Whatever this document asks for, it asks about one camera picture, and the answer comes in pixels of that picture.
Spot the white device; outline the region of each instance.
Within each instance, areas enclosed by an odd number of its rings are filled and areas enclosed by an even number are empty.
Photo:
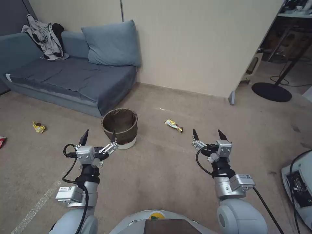
[[[312,230],[312,151],[306,153],[292,167],[292,174],[289,175],[290,165],[282,168],[281,175],[284,188],[288,197],[290,195],[290,181],[294,184],[293,198],[295,208],[305,222]]]

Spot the white bucket base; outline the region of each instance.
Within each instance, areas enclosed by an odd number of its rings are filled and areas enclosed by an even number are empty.
[[[134,145],[134,143],[137,141],[137,136],[135,136],[135,138],[133,139],[133,141],[129,142],[129,143],[126,143],[124,145],[119,145],[118,144],[118,149],[122,149],[122,150],[126,150],[126,149],[129,149],[130,147],[132,147]]]

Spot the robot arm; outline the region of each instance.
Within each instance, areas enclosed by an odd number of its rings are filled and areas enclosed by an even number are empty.
[[[267,223],[263,216],[248,202],[241,200],[246,191],[253,188],[255,183],[250,175],[236,174],[229,165],[229,155],[232,143],[219,130],[220,140],[215,144],[205,144],[199,140],[194,129],[192,145],[207,156],[213,171],[210,173],[215,181],[215,191],[220,200],[217,210],[217,220],[225,234],[266,234]]]

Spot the white tape line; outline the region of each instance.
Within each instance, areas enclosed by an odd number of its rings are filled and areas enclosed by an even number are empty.
[[[48,189],[48,191],[39,199],[34,208],[32,208],[26,217],[22,220],[22,222],[11,232],[11,234],[21,234],[22,231],[27,227],[27,225],[32,221],[38,211],[44,206],[44,204],[49,200],[51,195],[54,193],[54,190],[61,184],[61,180],[56,181],[52,188]]]

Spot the white wall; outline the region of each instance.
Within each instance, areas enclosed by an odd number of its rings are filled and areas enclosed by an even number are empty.
[[[119,0],[29,0],[42,21],[67,30],[120,21]],[[283,0],[123,0],[136,23],[138,81],[228,97]]]
[[[83,26],[121,22],[119,0],[29,0],[38,20],[81,32]]]

